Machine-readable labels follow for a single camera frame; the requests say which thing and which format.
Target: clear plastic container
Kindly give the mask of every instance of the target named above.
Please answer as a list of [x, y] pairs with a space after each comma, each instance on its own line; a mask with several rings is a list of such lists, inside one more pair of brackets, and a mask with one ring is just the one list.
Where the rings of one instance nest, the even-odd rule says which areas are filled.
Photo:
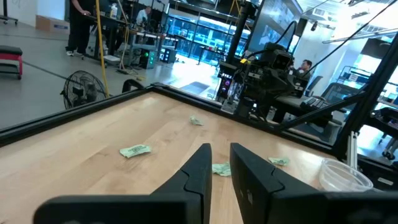
[[334, 159], [322, 161], [319, 181], [325, 190], [332, 192], [364, 192], [373, 188], [365, 175]]

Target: paper money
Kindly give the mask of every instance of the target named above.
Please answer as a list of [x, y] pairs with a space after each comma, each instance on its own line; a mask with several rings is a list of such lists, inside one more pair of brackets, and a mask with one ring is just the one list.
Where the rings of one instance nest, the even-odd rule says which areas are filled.
[[228, 177], [231, 175], [231, 166], [229, 166], [229, 162], [224, 164], [213, 164], [211, 166], [214, 174], [221, 175], [223, 177]]
[[290, 160], [289, 158], [272, 158], [268, 157], [269, 161], [274, 165], [286, 166]]
[[130, 158], [132, 156], [136, 156], [145, 152], [150, 152], [151, 148], [145, 145], [136, 145], [133, 147], [120, 149], [119, 152], [126, 158]]
[[200, 120], [198, 120], [194, 115], [192, 115], [191, 117], [189, 117], [189, 120], [190, 120], [191, 123], [194, 124], [194, 125], [203, 125], [203, 122], [201, 122]]

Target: concrete floor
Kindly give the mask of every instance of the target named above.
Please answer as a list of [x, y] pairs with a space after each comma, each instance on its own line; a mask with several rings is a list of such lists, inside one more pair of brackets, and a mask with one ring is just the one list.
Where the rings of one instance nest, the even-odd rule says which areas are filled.
[[[67, 35], [43, 32], [25, 24], [16, 27], [0, 23], [1, 45], [20, 47], [24, 53], [22, 80], [0, 73], [0, 129], [64, 110], [60, 92], [65, 79], [75, 71], [84, 70], [102, 81], [98, 61], [65, 54], [67, 40]], [[139, 76], [145, 78], [142, 84], [161, 82], [180, 88], [201, 82], [209, 86], [201, 96], [214, 93], [218, 81], [215, 68], [204, 63], [196, 65], [189, 58], [180, 59], [185, 63], [157, 62], [154, 69], [138, 70]], [[112, 95], [120, 94], [124, 81], [131, 78], [117, 73], [116, 67], [108, 67], [106, 76]]]

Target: wooden table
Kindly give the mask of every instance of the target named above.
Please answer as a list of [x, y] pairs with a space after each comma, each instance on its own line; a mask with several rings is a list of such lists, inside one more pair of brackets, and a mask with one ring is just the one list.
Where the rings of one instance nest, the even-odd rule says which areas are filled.
[[[204, 126], [194, 126], [195, 115]], [[31, 223], [47, 199], [70, 194], [150, 194], [204, 142], [213, 163], [239, 142], [263, 158], [288, 157], [282, 169], [319, 187], [322, 152], [150, 92], [0, 148], [0, 223]], [[136, 144], [150, 154], [126, 159]], [[211, 220], [242, 223], [230, 177], [213, 175]]]

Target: computer screen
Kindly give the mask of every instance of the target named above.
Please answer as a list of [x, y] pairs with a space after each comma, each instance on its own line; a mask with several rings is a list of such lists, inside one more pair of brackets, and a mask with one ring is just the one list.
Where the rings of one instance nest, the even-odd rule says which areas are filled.
[[[300, 19], [301, 13], [302, 9], [296, 0], [263, 1], [248, 50], [252, 52], [262, 50], [267, 42], [277, 41], [292, 21]], [[292, 34], [293, 27], [290, 27], [279, 44], [287, 47]]]

